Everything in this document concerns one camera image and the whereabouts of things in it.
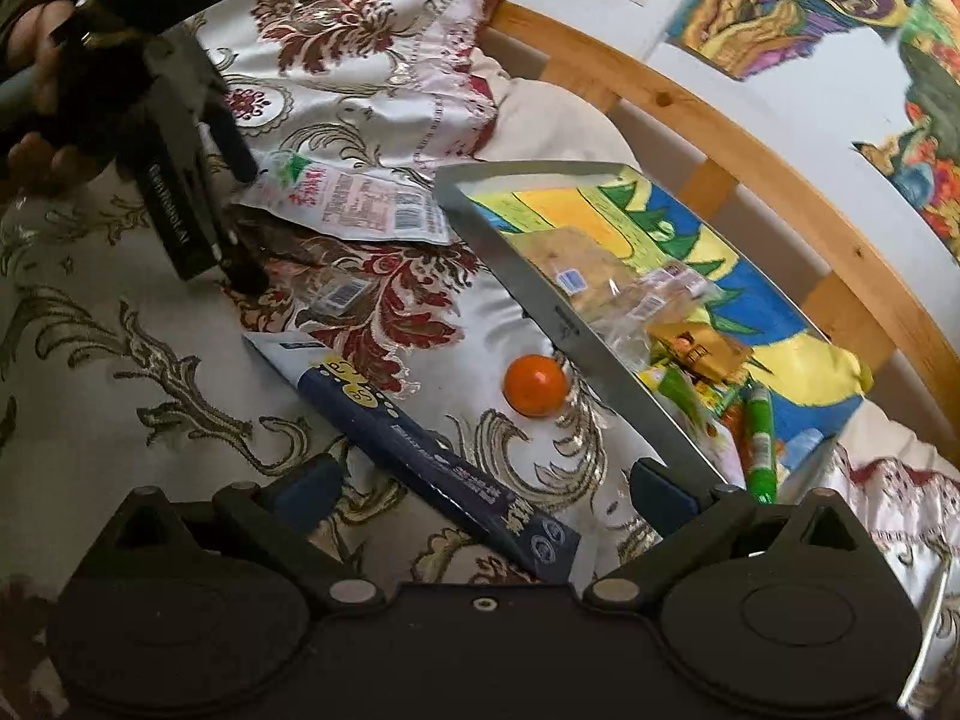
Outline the person's left hand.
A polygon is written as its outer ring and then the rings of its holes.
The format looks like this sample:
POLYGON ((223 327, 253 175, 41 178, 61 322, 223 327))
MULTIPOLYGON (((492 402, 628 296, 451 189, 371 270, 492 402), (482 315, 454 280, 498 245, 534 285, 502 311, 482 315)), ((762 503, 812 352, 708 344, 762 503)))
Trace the person's left hand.
MULTIPOLYGON (((11 70, 34 70, 34 105, 44 115, 57 106, 60 49, 53 32, 68 20, 73 4, 55 0, 34 5, 16 20, 10 31, 5 62, 11 70)), ((93 181, 103 166, 91 154, 73 145, 53 148, 39 133, 21 135, 7 154, 2 171, 2 202, 30 193, 60 193, 93 181)))

